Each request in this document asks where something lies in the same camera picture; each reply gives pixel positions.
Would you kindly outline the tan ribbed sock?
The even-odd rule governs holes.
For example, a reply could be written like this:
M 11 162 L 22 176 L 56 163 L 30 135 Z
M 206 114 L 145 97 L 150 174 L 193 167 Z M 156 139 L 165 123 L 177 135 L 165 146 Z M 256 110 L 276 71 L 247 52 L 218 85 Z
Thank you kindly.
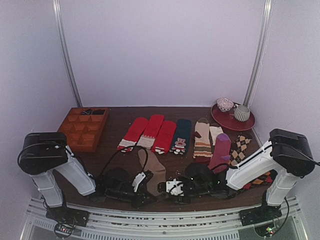
M 142 167 L 147 162 L 144 170 L 153 173 L 153 177 L 147 183 L 147 191 L 153 196 L 158 197 L 161 194 L 158 191 L 158 184 L 166 182 L 166 168 L 152 151 L 147 150 L 147 154 L 143 149 L 140 149 L 138 151 L 139 162 Z

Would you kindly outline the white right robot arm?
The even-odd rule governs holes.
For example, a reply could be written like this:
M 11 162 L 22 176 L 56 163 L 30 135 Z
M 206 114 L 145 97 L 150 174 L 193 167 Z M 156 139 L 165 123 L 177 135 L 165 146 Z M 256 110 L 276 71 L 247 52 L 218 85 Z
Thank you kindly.
M 258 219 L 266 221 L 298 179 L 310 174 L 318 165 L 303 134 L 276 128 L 259 150 L 240 163 L 220 163 L 209 168 L 193 162 L 187 166 L 185 177 L 161 182 L 157 190 L 174 197 L 181 204 L 189 204 L 191 197 L 202 195 L 230 199 L 258 177 L 270 172 L 272 184 L 262 197 L 264 204 L 256 210 Z

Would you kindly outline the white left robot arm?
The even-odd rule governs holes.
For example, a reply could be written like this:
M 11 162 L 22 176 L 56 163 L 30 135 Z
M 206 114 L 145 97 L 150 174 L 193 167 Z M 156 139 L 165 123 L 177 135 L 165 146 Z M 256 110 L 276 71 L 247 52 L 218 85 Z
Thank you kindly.
M 129 202 L 133 208 L 154 203 L 157 197 L 152 195 L 147 184 L 154 176 L 142 170 L 134 179 L 121 168 L 102 168 L 98 176 L 89 173 L 80 159 L 67 144 L 67 137 L 61 132 L 29 133 L 24 138 L 23 148 L 17 157 L 20 169 L 28 174 L 44 198 L 45 206 L 61 222 L 72 218 L 72 211 L 66 207 L 63 191 L 56 183 L 53 171 L 59 172 L 77 192 L 91 202 L 104 202 L 107 198 Z

